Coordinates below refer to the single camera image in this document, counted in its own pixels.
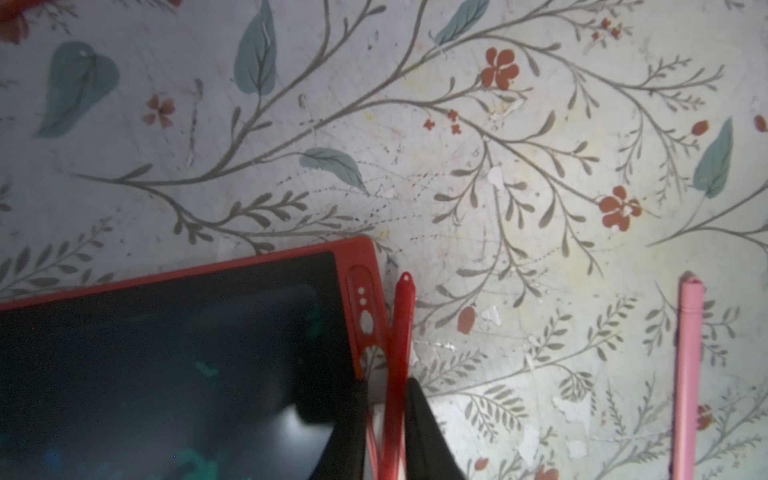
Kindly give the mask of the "red tablet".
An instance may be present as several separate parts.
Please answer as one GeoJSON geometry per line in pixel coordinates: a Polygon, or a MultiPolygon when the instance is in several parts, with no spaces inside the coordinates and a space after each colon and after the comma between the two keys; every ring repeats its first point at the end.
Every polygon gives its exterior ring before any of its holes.
{"type": "Polygon", "coordinates": [[[5,479],[310,479],[388,318],[371,239],[6,302],[5,479]]]}

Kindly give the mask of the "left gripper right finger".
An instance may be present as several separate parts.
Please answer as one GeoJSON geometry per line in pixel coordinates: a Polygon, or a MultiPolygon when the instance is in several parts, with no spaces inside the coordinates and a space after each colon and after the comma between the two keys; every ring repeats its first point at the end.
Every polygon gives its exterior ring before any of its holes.
{"type": "Polygon", "coordinates": [[[415,378],[409,378],[406,383],[404,433],[408,479],[464,479],[422,387],[415,378]]]}

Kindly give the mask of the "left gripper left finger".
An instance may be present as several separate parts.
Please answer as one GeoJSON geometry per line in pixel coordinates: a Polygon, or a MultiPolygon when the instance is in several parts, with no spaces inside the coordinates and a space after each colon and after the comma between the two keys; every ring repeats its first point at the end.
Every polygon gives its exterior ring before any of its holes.
{"type": "Polygon", "coordinates": [[[313,399],[311,423],[332,423],[332,431],[310,479],[364,478],[367,455],[368,382],[356,381],[340,397],[313,399]]]}

